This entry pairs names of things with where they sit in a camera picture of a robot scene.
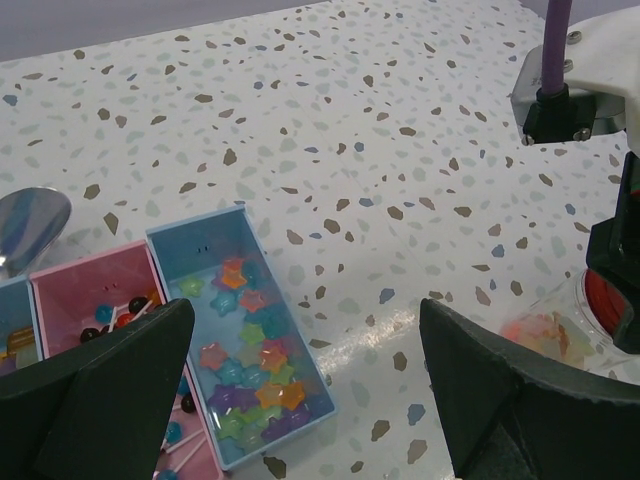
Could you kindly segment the four-compartment candy tray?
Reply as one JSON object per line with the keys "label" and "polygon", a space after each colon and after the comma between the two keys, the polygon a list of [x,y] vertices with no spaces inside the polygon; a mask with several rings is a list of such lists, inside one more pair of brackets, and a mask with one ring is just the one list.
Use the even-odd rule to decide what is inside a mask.
{"label": "four-compartment candy tray", "polygon": [[335,412],[241,206],[1,284],[5,479],[220,479]]}

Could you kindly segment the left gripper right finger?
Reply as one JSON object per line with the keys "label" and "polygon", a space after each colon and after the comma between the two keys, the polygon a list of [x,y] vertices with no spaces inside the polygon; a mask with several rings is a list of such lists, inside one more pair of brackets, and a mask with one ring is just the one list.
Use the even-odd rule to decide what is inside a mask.
{"label": "left gripper right finger", "polygon": [[551,360],[432,299],[419,331],[457,478],[638,478],[638,386]]}

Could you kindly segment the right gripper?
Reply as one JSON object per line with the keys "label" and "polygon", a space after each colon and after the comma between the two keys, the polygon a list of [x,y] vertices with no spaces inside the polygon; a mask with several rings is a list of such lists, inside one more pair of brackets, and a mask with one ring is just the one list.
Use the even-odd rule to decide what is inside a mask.
{"label": "right gripper", "polygon": [[639,157],[625,157],[615,215],[591,229],[587,266],[624,297],[627,309],[613,335],[625,353],[639,351]]}

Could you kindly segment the metal candy scoop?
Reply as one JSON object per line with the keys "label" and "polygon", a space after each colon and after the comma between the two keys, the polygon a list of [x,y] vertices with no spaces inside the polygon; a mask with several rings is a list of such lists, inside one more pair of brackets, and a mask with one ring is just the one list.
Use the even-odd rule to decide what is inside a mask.
{"label": "metal candy scoop", "polygon": [[1,199],[1,280],[32,271],[59,238],[72,203],[49,187],[28,187]]}

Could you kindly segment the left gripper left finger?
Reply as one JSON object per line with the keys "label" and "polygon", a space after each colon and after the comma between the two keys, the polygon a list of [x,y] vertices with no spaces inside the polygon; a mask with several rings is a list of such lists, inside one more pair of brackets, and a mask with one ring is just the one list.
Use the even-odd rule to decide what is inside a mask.
{"label": "left gripper left finger", "polygon": [[4,479],[150,479],[195,313],[172,300],[1,379]]}

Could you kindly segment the red jar lid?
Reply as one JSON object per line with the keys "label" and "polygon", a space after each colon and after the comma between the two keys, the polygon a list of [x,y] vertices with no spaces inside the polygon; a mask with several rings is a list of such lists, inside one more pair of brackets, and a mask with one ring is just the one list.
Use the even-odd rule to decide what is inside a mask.
{"label": "red jar lid", "polygon": [[627,309],[626,300],[610,282],[590,269],[585,274],[584,291],[594,317],[613,335]]}

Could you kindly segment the clear plastic jar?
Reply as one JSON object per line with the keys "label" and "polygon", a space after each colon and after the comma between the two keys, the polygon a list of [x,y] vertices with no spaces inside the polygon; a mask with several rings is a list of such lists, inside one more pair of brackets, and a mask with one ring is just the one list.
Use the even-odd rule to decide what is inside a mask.
{"label": "clear plastic jar", "polygon": [[565,365],[609,370],[632,359],[598,323],[584,291],[586,271],[565,280],[528,309],[504,321],[504,338]]}

